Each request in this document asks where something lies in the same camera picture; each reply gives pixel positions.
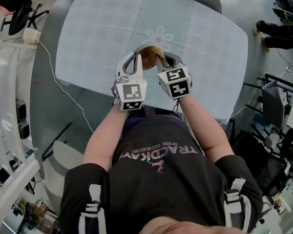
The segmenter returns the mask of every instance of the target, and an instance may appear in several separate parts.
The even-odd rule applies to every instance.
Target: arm
[[[224,130],[194,95],[183,97],[180,105],[207,158],[215,163],[224,156],[234,155]]]
[[[112,107],[91,136],[84,153],[83,164],[98,164],[108,171],[127,115],[128,111],[121,111],[118,105]]]

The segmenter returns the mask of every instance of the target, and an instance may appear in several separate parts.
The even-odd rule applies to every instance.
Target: black pants
[[[258,21],[257,29],[269,37],[265,39],[265,44],[269,48],[293,49],[293,25],[278,26],[273,23]]]

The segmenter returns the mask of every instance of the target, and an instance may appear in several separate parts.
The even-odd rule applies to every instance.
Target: brown object
[[[41,200],[37,200],[34,204],[33,204],[33,210],[32,213],[37,215],[38,217],[40,216],[44,216],[44,214],[46,213],[46,211],[48,210],[47,208],[47,204],[46,202],[42,202]]]
[[[142,58],[142,68],[143,70],[148,70],[153,68],[156,65],[156,60],[155,57],[159,56],[164,64],[168,66],[168,63],[165,59],[164,53],[161,48],[159,47],[146,47],[142,49],[139,54],[141,55]]]

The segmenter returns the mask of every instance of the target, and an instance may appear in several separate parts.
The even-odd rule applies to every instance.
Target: wrist
[[[120,114],[120,115],[126,115],[126,116],[129,113],[129,111],[122,111],[118,104],[115,104],[112,106],[111,112],[114,112],[114,113]]]
[[[183,104],[184,102],[187,102],[189,100],[193,100],[195,99],[194,95],[192,93],[186,95],[186,96],[183,96],[179,99],[179,103],[180,105]]]

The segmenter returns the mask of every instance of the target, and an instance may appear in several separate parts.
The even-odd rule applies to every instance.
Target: black t-shirt
[[[91,202],[89,185],[101,185],[107,233],[137,234],[150,220],[169,216],[205,226],[225,226],[224,200],[236,178],[252,205],[251,229],[262,195],[244,160],[203,156],[186,124],[156,116],[141,120],[122,140],[108,173],[97,164],[67,172],[59,217],[64,234],[78,233],[81,212]]]

